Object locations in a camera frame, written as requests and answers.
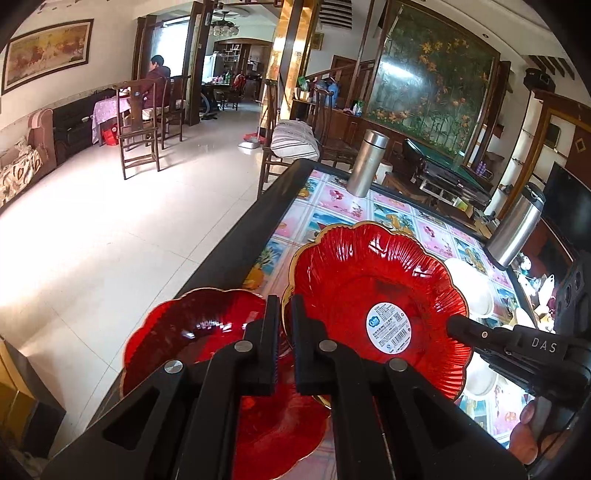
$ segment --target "product sticker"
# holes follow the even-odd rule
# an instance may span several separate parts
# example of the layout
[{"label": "product sticker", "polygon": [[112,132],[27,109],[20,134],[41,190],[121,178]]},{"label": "product sticker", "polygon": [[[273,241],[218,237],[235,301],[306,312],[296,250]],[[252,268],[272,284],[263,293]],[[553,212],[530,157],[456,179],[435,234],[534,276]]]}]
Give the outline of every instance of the product sticker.
[{"label": "product sticker", "polygon": [[366,327],[373,345],[384,353],[400,353],[410,344],[408,317],[393,303],[374,305],[368,313]]}]

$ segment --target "framed painting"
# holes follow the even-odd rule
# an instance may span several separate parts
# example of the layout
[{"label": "framed painting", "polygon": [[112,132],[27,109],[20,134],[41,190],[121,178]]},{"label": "framed painting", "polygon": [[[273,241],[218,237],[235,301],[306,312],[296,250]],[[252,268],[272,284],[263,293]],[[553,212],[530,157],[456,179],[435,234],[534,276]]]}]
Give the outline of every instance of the framed painting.
[{"label": "framed painting", "polygon": [[2,94],[35,79],[88,63],[92,19],[51,25],[7,45],[2,71]]},{"label": "framed painting", "polygon": [[500,54],[428,8],[394,5],[364,116],[462,162],[482,126]]}]

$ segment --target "white tile floor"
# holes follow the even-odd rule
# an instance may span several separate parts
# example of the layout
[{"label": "white tile floor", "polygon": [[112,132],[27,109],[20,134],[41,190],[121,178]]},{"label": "white tile floor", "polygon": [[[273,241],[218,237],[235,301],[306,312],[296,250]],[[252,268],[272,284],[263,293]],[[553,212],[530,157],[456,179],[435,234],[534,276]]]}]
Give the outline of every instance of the white tile floor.
[{"label": "white tile floor", "polygon": [[147,312],[256,199],[261,150],[237,144],[258,115],[242,105],[187,128],[163,171],[126,181],[118,148],[88,148],[0,215],[0,335],[67,410],[53,452],[84,431]]}]

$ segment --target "thermos lid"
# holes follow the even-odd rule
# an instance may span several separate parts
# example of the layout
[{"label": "thermos lid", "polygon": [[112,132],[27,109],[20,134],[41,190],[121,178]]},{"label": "thermos lid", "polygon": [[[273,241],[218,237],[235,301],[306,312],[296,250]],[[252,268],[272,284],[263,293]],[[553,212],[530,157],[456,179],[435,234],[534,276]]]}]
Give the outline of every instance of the thermos lid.
[{"label": "thermos lid", "polygon": [[376,132],[375,130],[367,129],[363,138],[367,143],[372,144],[374,147],[386,148],[388,141],[390,140],[386,135]]},{"label": "thermos lid", "polygon": [[525,185],[525,187],[523,187],[521,194],[525,198],[527,198],[530,201],[530,203],[534,207],[536,207],[540,212],[542,211],[542,208],[544,207],[544,203],[546,201],[546,197],[535,183],[528,182]]}]

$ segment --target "printed tablecloth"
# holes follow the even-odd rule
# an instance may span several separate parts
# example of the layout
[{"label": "printed tablecloth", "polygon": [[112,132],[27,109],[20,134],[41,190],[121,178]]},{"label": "printed tablecloth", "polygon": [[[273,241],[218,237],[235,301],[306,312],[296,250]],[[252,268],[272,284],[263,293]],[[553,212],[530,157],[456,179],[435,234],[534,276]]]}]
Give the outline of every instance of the printed tablecloth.
[{"label": "printed tablecloth", "polygon": [[[513,285],[506,272],[488,261],[478,240],[408,203],[373,190],[363,199],[352,196],[347,192],[344,180],[317,170],[312,172],[283,217],[244,287],[264,297],[277,295],[281,298],[288,285],[291,259],[302,245],[314,241],[325,226],[334,223],[354,225],[363,220],[373,220],[390,230],[412,235],[441,260],[459,258],[474,266],[489,277],[493,287],[494,310],[491,318],[482,322],[496,327],[511,321],[512,309],[519,305]],[[519,414],[529,399],[519,387],[499,378],[487,399],[476,401],[463,395],[456,404],[497,441],[508,446],[509,434],[519,422]],[[330,426],[320,446],[281,478],[337,478]]]}]

